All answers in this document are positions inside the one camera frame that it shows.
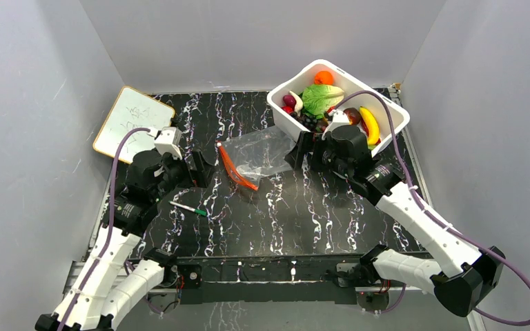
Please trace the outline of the white toy radish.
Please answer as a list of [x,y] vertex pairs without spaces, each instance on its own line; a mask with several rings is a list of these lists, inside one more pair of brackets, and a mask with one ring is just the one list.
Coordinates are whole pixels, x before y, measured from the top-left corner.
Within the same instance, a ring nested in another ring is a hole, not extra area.
[[294,93],[293,91],[290,91],[289,94],[292,96],[294,102],[293,102],[293,111],[300,114],[302,112],[302,109],[304,107],[303,101],[301,97]]

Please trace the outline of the clear zip bag orange zipper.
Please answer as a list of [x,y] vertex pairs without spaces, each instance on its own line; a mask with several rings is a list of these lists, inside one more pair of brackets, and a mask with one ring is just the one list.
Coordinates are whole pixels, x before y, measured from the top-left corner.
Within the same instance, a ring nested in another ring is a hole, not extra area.
[[261,179],[291,169],[285,156],[294,147],[294,140],[276,126],[217,142],[228,177],[253,191]]

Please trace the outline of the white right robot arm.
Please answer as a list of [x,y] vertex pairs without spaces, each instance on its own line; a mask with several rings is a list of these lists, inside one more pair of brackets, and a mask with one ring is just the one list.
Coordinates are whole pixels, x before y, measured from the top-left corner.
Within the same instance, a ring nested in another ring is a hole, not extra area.
[[402,173],[392,162],[374,157],[366,136],[354,126],[340,126],[330,133],[300,132],[295,147],[286,155],[293,169],[301,167],[306,154],[312,170],[331,171],[350,189],[404,227],[431,255],[421,259],[376,245],[350,270],[329,270],[341,287],[359,283],[379,285],[398,281],[433,294],[452,314],[465,317],[498,284],[502,264],[496,247],[485,252],[438,225],[418,206]]

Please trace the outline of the dark red toy fruit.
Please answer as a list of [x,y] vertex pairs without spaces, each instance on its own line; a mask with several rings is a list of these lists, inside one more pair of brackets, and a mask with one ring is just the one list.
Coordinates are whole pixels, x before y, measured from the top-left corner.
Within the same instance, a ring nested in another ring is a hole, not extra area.
[[362,120],[360,111],[357,108],[347,108],[344,110],[344,114],[347,116],[349,123],[352,126],[357,126]]

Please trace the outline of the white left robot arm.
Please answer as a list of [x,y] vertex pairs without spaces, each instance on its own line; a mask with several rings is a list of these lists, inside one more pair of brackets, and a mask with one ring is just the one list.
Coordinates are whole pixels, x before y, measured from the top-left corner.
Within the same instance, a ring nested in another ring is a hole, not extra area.
[[62,302],[35,323],[36,330],[116,330],[137,302],[156,285],[178,279],[176,258],[153,248],[119,285],[115,280],[150,223],[159,203],[178,188],[207,188],[215,166],[199,150],[193,164],[157,150],[137,153],[125,179],[110,188],[106,218],[90,256]]

